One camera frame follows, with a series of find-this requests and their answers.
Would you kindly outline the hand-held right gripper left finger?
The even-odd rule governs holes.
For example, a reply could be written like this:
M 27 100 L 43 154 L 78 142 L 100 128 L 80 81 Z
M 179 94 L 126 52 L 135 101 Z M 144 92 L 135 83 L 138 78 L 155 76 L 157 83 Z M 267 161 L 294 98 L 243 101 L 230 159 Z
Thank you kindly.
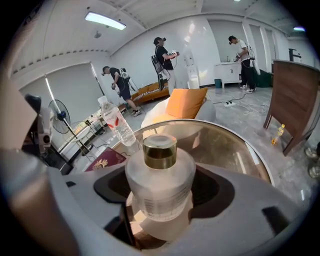
M 120 165 L 114 165 L 70 175 L 62 175 L 53 167 L 47 169 L 58 208 L 75 236 L 82 256 L 142 255 L 104 230 L 119 215 L 121 206 L 102 199 L 94 191 L 94 183 L 119 168 Z

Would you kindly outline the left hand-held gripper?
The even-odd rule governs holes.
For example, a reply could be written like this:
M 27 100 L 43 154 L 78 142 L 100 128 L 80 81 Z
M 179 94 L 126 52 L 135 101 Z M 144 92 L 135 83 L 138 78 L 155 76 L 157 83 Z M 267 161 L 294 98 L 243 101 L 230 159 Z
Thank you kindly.
M 51 108 L 42 106 L 40 96 L 27 93 L 24 99 L 37 116 L 24 140 L 23 151 L 26 153 L 45 153 L 52 143 L 54 113 Z

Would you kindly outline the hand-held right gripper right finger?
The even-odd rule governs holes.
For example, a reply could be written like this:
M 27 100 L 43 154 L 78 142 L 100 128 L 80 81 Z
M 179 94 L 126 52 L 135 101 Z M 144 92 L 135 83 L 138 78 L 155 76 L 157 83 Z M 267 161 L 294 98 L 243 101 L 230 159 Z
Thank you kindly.
M 225 168 L 198 163 L 212 183 L 211 199 L 189 211 L 183 234 L 161 256 L 270 256 L 301 225 L 306 213 L 270 183 Z

